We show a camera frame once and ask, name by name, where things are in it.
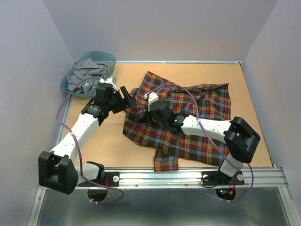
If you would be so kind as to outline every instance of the folded cloth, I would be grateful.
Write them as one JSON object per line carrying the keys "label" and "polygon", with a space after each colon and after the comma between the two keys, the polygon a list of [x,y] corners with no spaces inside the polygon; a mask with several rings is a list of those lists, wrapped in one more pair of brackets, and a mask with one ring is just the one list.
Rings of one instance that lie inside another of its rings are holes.
{"label": "folded cloth", "polygon": [[[154,157],[155,171],[178,170],[178,157],[219,166],[223,157],[210,143],[208,138],[200,136],[174,135],[163,127],[151,127],[144,110],[147,101],[144,95],[156,87],[172,83],[151,72],[147,72],[141,86],[133,89],[130,95],[137,102],[137,109],[127,110],[123,134],[135,144],[156,149]],[[209,84],[186,87],[198,104],[199,117],[211,120],[230,120],[231,100],[228,84]],[[175,113],[187,113],[196,116],[195,105],[191,97],[181,88],[166,86],[157,90],[159,100],[164,101]],[[227,155],[227,146],[214,140],[219,149]]]}
{"label": "folded cloth", "polygon": [[[108,65],[96,64],[90,58],[81,62],[75,66],[73,74],[67,76],[69,83],[68,90],[73,90],[76,85],[85,78],[100,78],[102,75],[106,75],[109,69],[110,67]],[[98,82],[96,79],[89,79],[83,84],[78,85],[74,92],[84,95],[91,94],[95,91]]]}

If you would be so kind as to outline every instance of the gray floor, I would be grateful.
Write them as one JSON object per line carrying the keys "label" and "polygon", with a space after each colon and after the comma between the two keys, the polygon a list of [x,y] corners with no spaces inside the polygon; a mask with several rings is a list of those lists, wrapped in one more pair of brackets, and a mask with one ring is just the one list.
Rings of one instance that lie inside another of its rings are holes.
{"label": "gray floor", "polygon": [[[238,189],[237,197],[247,189]],[[288,226],[278,188],[254,188],[241,202],[215,199],[213,189],[128,190],[115,204],[96,206],[87,191],[47,190],[40,226]]]}

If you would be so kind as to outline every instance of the bolt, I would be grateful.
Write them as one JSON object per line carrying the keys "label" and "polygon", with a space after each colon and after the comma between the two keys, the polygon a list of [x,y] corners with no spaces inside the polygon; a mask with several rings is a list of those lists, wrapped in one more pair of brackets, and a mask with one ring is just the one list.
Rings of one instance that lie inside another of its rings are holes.
{"label": "bolt", "polygon": [[237,179],[238,179],[239,181],[243,181],[243,180],[244,180],[244,176],[243,176],[242,174],[238,174],[238,175],[237,175]]}
{"label": "bolt", "polygon": [[113,176],[113,181],[114,182],[118,182],[119,181],[119,177],[118,176]]}

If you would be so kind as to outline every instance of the plaid shirt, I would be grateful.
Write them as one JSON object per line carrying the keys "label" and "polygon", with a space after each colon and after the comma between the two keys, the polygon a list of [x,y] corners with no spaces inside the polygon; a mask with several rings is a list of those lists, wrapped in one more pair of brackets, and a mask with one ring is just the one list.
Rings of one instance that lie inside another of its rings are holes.
{"label": "plaid shirt", "polygon": [[[167,129],[153,128],[145,113],[147,101],[144,94],[156,87],[172,83],[151,72],[147,72],[141,86],[133,89],[130,95],[137,101],[137,109],[127,110],[123,134],[135,144],[156,149],[154,157],[155,171],[178,170],[178,157],[219,166],[223,158],[206,137],[174,135]],[[187,87],[198,104],[199,117],[211,120],[230,120],[231,100],[228,84],[209,84]],[[181,88],[163,87],[156,91],[159,100],[166,102],[175,113],[188,113],[195,116],[195,105],[191,97]],[[225,155],[227,146],[214,141]]]}

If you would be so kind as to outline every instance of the wall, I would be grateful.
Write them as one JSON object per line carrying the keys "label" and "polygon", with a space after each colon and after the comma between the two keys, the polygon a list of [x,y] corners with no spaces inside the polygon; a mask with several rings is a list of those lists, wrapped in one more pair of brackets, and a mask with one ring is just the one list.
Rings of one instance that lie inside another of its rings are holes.
{"label": "wall", "polygon": [[301,216],[301,2],[279,0],[242,68],[272,161]]}
{"label": "wall", "polygon": [[73,59],[243,60],[277,0],[43,0]]}
{"label": "wall", "polygon": [[24,226],[73,60],[41,0],[2,2],[0,31],[0,225]]}

